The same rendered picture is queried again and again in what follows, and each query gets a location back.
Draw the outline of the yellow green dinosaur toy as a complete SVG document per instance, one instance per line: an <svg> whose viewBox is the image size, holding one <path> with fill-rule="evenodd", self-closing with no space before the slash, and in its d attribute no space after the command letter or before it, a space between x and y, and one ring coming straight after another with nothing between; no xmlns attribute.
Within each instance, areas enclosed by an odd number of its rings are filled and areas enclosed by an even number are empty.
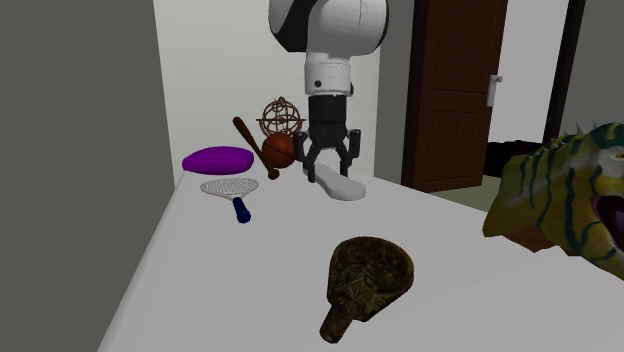
<svg viewBox="0 0 624 352"><path fill-rule="evenodd" d="M511 157L482 232L532 252L557 246L624 281L624 124Z"/></svg>

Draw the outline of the white oblong flat object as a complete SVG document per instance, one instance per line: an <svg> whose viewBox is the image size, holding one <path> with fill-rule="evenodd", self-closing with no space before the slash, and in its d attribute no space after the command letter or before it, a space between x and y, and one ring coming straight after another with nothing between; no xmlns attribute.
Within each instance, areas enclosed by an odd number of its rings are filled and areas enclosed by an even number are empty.
<svg viewBox="0 0 624 352"><path fill-rule="evenodd" d="M315 182L332 199L357 201L366 194L366 186L357 180L341 175L323 163L315 164Z"/></svg>

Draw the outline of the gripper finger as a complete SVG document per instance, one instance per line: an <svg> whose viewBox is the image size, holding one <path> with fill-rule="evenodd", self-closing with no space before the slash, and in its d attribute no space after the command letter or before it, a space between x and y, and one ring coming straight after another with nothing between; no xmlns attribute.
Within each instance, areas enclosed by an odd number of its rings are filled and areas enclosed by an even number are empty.
<svg viewBox="0 0 624 352"><path fill-rule="evenodd" d="M348 176L348 170L354 159L360 155L361 130L341 131L336 137L335 149L340 157L340 174Z"/></svg>
<svg viewBox="0 0 624 352"><path fill-rule="evenodd" d="M309 138L306 131L299 131L294 135L296 159L302 163L303 170L307 172L310 183L316 181L315 162L322 149L312 142L307 153L304 152L304 142Z"/></svg>

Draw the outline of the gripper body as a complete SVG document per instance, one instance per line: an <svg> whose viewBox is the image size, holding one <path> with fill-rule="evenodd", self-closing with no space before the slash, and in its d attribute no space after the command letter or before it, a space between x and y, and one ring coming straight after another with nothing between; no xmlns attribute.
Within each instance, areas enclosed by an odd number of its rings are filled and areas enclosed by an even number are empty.
<svg viewBox="0 0 624 352"><path fill-rule="evenodd" d="M345 149L347 97L315 95L308 98L311 146L317 149Z"/></svg>

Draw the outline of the dark red baseball bat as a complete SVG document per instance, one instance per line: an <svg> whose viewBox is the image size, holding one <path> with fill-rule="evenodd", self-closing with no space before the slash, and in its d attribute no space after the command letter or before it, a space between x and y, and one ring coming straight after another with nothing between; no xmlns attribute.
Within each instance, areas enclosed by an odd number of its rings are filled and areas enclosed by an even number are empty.
<svg viewBox="0 0 624 352"><path fill-rule="evenodd" d="M264 157L261 149L259 148L259 146L257 145L253 135L251 134L251 132L249 131L248 127L246 126L245 122L238 116L235 116L232 119L232 123L233 125L236 127L236 129L238 130L238 132L240 133L240 135L244 138L244 140L249 144L249 146L253 149L253 151L256 153L256 155L258 156L258 158L260 159L260 161L262 162L263 166L266 168L267 170L267 176L270 180L276 180L279 178L280 176L280 172L278 169L276 169L275 167L273 167L272 165L270 165L267 161L266 158Z"/></svg>

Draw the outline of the brown wooden door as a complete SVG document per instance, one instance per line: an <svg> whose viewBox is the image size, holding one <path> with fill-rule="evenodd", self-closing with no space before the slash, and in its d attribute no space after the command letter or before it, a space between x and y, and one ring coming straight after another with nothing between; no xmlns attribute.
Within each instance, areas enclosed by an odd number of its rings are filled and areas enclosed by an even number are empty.
<svg viewBox="0 0 624 352"><path fill-rule="evenodd" d="M508 0L415 0L401 183L482 182Z"/></svg>

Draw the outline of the purple oval cushion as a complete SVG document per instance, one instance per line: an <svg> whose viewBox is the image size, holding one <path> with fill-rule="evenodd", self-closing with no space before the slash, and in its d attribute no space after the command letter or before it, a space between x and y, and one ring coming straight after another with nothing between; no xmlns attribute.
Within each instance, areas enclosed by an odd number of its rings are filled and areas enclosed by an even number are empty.
<svg viewBox="0 0 624 352"><path fill-rule="evenodd" d="M184 171L204 175L234 175L246 172L254 163L254 154L234 146L213 146L198 150L182 161Z"/></svg>

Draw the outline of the brown carved paddle-shaped object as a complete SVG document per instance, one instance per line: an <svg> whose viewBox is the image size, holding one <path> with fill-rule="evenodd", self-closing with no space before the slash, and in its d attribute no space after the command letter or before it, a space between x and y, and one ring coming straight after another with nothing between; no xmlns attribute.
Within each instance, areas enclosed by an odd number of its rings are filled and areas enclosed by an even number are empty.
<svg viewBox="0 0 624 352"><path fill-rule="evenodd" d="M414 278L413 261L397 244L371 236L342 241L329 262L330 309L319 329L321 338L338 343L352 322L369 321L406 293Z"/></svg>

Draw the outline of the orange basketball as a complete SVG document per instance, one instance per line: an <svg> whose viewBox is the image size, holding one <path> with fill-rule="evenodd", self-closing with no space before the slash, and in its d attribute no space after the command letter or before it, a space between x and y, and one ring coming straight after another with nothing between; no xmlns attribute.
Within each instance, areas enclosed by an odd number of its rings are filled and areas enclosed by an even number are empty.
<svg viewBox="0 0 624 352"><path fill-rule="evenodd" d="M277 169L287 168L295 161L293 139L284 133L272 134L263 141L262 153L271 166Z"/></svg>

